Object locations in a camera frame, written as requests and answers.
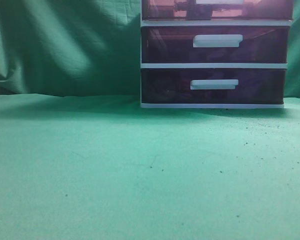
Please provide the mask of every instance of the plastic drawer unit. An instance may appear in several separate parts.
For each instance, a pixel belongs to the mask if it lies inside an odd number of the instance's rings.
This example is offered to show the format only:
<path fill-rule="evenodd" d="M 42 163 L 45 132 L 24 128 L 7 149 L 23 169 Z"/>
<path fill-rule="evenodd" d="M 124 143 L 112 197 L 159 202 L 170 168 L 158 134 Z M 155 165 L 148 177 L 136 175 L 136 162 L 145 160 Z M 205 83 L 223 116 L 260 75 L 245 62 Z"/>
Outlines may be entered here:
<path fill-rule="evenodd" d="M 142 0 L 141 107 L 282 108 L 293 0 Z"/>

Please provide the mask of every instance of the drawer handle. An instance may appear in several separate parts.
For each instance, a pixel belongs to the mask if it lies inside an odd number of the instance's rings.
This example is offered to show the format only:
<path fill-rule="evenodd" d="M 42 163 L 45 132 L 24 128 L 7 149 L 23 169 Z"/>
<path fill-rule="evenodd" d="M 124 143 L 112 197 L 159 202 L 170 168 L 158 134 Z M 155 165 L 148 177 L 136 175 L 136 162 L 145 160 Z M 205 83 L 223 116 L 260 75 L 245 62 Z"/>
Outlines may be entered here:
<path fill-rule="evenodd" d="M 244 37 L 241 34 L 197 35 L 194 48 L 238 48 Z"/>
<path fill-rule="evenodd" d="M 195 0 L 195 4 L 211 5 L 211 4 L 234 4 L 243 5 L 245 0 Z"/>
<path fill-rule="evenodd" d="M 235 89 L 239 84 L 238 79 L 219 79 L 219 80 L 192 80 L 191 90 L 226 90 Z"/>

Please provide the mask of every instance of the plastic storage drawer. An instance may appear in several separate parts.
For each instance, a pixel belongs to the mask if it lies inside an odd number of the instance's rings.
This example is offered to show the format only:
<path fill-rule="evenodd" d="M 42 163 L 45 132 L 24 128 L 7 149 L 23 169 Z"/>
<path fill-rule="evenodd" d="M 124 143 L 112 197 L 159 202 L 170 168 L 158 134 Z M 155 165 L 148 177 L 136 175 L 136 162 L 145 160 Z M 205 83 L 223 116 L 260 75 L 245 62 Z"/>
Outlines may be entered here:
<path fill-rule="evenodd" d="M 282 105 L 284 69 L 142 69 L 143 107 L 192 104 Z"/>
<path fill-rule="evenodd" d="M 291 20 L 293 0 L 142 0 L 143 20 Z"/>
<path fill-rule="evenodd" d="M 142 63 L 286 63 L 288 26 L 143 27 Z"/>

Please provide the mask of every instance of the drawer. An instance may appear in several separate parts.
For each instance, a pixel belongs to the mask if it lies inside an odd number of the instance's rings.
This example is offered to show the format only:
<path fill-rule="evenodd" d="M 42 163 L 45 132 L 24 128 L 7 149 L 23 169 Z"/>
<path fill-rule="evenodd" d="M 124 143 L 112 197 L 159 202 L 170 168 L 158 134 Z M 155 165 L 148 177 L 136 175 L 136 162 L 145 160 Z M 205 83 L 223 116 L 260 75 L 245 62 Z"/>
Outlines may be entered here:
<path fill-rule="evenodd" d="M 291 20 L 293 0 L 142 0 L 143 20 Z"/>
<path fill-rule="evenodd" d="M 284 69 L 142 69 L 146 104 L 282 105 Z"/>
<path fill-rule="evenodd" d="M 143 27 L 142 63 L 286 63 L 289 26 Z"/>

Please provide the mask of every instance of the green cloth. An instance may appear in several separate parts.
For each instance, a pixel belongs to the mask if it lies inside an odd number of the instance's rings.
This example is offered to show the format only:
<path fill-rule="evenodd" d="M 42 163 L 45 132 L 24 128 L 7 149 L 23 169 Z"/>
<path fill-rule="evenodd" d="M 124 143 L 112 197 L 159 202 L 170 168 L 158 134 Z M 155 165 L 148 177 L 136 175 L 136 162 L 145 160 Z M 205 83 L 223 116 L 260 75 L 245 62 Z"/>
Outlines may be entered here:
<path fill-rule="evenodd" d="M 300 0 L 294 19 L 285 95 L 300 98 Z M 0 0 L 0 87 L 139 95 L 140 0 Z"/>
<path fill-rule="evenodd" d="M 300 240 L 300 99 L 285 103 L 0 95 L 0 240 Z"/>

